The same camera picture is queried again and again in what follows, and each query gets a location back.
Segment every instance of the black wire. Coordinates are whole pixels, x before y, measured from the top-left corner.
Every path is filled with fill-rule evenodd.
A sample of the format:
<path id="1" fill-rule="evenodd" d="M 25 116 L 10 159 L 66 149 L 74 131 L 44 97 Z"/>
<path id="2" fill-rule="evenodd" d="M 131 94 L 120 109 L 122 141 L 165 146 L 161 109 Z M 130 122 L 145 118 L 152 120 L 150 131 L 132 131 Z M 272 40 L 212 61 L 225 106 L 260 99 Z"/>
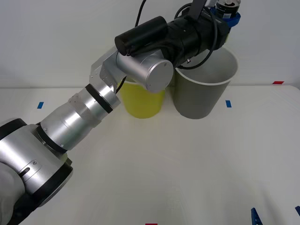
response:
<path id="1" fill-rule="evenodd" d="M 186 70 L 189 70 L 189 69 L 196 69 L 196 68 L 202 66 L 202 65 L 209 59 L 209 57 L 211 56 L 212 52 L 214 51 L 214 49 L 215 49 L 215 47 L 216 47 L 216 44 L 217 44 L 217 38 L 218 38 L 217 21 L 216 21 L 216 18 L 215 18 L 215 16 L 214 16 L 214 14 L 210 11 L 209 8 L 204 7 L 204 9 L 210 14 L 211 20 L 212 20 L 212 23 L 213 23 L 213 26 L 214 26 L 214 41 L 213 41 L 213 43 L 212 43 L 212 47 L 210 48 L 210 52 L 207 54 L 207 56 L 205 57 L 205 59 L 203 59 L 203 61 L 200 62 L 199 64 L 197 64 L 197 65 L 195 65 L 195 66 L 192 66 L 192 67 L 179 66 L 179 67 L 178 67 L 179 69 L 186 69 Z"/>
<path id="2" fill-rule="evenodd" d="M 139 13 L 137 15 L 137 18 L 136 18 L 136 22 L 135 22 L 135 27 L 137 27 L 139 25 L 139 21 L 140 21 L 140 18 L 141 18 L 141 13 L 142 13 L 142 10 L 143 10 L 143 7 L 146 3 L 146 0 L 143 0 L 142 3 L 141 3 L 141 6 L 140 6 L 140 10 L 139 10 Z M 119 92 L 119 90 L 121 89 L 121 87 L 123 86 L 124 82 L 126 80 L 126 76 L 123 78 L 122 82 L 120 83 L 120 85 L 118 86 L 117 90 L 116 90 L 116 93 Z"/>
<path id="3" fill-rule="evenodd" d="M 146 0 L 143 0 L 143 1 L 142 1 L 142 4 L 141 4 L 141 6 L 140 6 L 139 13 L 138 13 L 137 18 L 136 18 L 135 27 L 137 27 L 137 26 L 139 25 L 139 21 L 140 21 L 140 18 L 141 18 L 141 13 L 142 13 L 143 7 L 144 7 L 144 5 L 145 5 L 145 2 L 146 2 Z"/>
<path id="4" fill-rule="evenodd" d="M 184 6 L 182 6 L 180 9 L 178 9 L 177 13 L 175 14 L 174 19 L 176 19 L 176 18 L 178 17 L 179 13 L 180 13 L 182 10 L 184 10 L 184 9 L 187 8 L 187 7 L 190 7 L 191 5 L 192 5 L 192 3 L 188 3 L 188 4 L 185 4 Z"/>

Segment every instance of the white wall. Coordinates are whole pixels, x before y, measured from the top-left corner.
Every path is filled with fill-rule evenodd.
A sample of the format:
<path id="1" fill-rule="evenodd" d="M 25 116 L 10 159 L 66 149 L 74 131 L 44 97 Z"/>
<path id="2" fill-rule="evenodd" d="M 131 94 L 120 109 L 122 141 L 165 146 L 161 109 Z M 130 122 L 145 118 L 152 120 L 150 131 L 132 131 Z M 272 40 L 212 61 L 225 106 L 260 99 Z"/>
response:
<path id="1" fill-rule="evenodd" d="M 133 27 L 140 3 L 0 1 L 0 87 L 84 86 L 92 63 Z M 141 22 L 171 21 L 185 3 L 148 0 Z M 300 83 L 299 8 L 299 0 L 242 0 L 241 22 L 226 44 L 240 60 L 235 83 Z"/>

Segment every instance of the silver robot arm segment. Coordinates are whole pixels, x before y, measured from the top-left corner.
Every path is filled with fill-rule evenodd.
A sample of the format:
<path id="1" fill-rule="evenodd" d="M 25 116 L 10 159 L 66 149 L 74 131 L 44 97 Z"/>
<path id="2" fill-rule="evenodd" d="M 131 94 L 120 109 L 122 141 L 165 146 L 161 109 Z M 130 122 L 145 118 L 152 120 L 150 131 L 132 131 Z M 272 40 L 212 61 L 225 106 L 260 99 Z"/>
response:
<path id="1" fill-rule="evenodd" d="M 7 212 L 13 209 L 8 224 L 19 224 L 66 184 L 73 174 L 67 151 L 120 104 L 116 89 L 126 76 L 158 92 L 171 81 L 173 65 L 160 50 L 133 58 L 113 48 L 92 65 L 90 84 L 40 123 L 27 125 L 21 119 L 10 119 L 0 124 L 0 165 L 14 171 L 25 190 L 11 194 L 6 211 L 0 208 L 0 216 L 5 216 L 0 225 L 7 224 L 11 216 Z M 7 193 L 2 191 L 0 201 L 4 198 Z"/>

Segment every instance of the yellow bucket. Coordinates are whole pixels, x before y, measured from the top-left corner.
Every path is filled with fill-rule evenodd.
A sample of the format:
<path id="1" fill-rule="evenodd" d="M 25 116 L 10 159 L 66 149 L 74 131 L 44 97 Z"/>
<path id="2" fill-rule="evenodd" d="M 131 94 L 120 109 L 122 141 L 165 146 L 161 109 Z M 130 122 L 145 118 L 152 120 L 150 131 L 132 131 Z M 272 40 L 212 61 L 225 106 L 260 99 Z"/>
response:
<path id="1" fill-rule="evenodd" d="M 165 91 L 151 93 L 131 79 L 126 79 L 120 89 L 127 112 L 139 119 L 146 119 L 156 115 L 163 104 Z"/>

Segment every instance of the gray bucket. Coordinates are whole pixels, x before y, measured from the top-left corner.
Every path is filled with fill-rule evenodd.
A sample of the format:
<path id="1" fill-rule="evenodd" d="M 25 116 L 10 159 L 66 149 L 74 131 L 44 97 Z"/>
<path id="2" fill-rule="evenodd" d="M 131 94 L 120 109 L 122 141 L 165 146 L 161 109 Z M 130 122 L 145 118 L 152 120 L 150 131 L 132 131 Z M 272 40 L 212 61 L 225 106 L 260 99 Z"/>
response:
<path id="1" fill-rule="evenodd" d="M 183 66 L 191 67 L 202 61 L 208 51 L 192 58 Z M 238 71 L 236 57 L 226 48 L 213 52 L 199 68 L 176 68 L 173 101 L 177 111 L 190 119 L 206 117 Z"/>

